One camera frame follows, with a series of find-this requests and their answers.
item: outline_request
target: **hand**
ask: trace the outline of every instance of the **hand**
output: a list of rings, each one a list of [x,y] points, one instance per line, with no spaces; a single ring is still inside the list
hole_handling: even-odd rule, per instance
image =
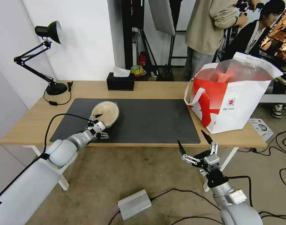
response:
[[[244,13],[240,13],[240,16],[238,17],[237,25],[239,27],[244,27],[248,21],[248,17],[244,15]]]
[[[250,3],[249,9],[255,12],[257,4],[262,3],[262,1],[261,0],[249,0],[249,3]]]

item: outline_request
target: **black desk lamp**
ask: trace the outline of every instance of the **black desk lamp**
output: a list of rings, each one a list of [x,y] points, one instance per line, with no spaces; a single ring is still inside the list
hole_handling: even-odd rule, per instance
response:
[[[21,56],[15,57],[14,62],[17,63],[18,65],[22,66],[23,68],[26,68],[28,71],[31,71],[32,73],[36,74],[38,77],[46,80],[49,83],[48,87],[46,88],[47,94],[49,94],[49,95],[62,94],[67,90],[67,86],[65,84],[56,83],[52,77],[44,75],[44,74],[34,70],[33,68],[31,68],[30,66],[25,64],[28,60],[30,60],[30,59],[36,57],[37,55],[45,52],[46,50],[50,49],[52,42],[49,41],[48,38],[51,38],[55,42],[61,44],[61,41],[63,39],[61,25],[60,25],[59,21],[54,21],[48,27],[36,26],[35,32],[38,36],[42,37],[44,42],[41,43],[40,45],[38,45],[37,47],[29,50],[28,52],[22,54]],[[46,47],[45,49],[41,50],[38,53],[28,55],[29,53],[36,50],[37,48],[40,48],[43,45]]]

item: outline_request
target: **floor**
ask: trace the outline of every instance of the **floor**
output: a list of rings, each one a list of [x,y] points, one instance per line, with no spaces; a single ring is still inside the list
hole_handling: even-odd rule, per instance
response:
[[[263,119],[268,126],[278,132],[286,130],[286,112],[282,119],[270,116],[271,105],[260,104],[253,117]],[[205,149],[187,149],[195,155]],[[221,148],[218,154],[230,149]],[[274,214],[286,214],[286,186],[281,182],[279,170],[286,168],[286,155],[272,150],[270,157],[254,153],[237,152],[226,167],[227,176],[249,175],[252,179],[252,199],[254,208]],[[170,188],[194,190],[214,202],[211,192],[202,189],[203,177],[197,168],[180,159],[177,148],[123,148],[87,147],[80,152],[76,161],[65,171],[70,183],[63,192],[59,185],[38,208],[28,225],[107,225],[118,211],[117,201],[141,189],[146,189],[149,197]],[[248,195],[247,179],[231,180],[237,189]],[[205,216],[221,221],[219,211],[208,202],[191,193],[170,192],[153,201],[152,207],[122,221],[118,214],[112,225],[169,225],[187,216]],[[286,221],[267,217],[265,225],[286,225]],[[216,222],[206,219],[188,219],[178,225],[212,225]]]

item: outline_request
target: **red and white bag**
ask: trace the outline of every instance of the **red and white bag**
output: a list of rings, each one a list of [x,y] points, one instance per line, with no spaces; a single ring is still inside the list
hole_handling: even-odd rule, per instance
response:
[[[236,53],[232,60],[210,63],[191,79],[184,101],[211,134],[242,129],[271,80],[282,72],[271,63]]]

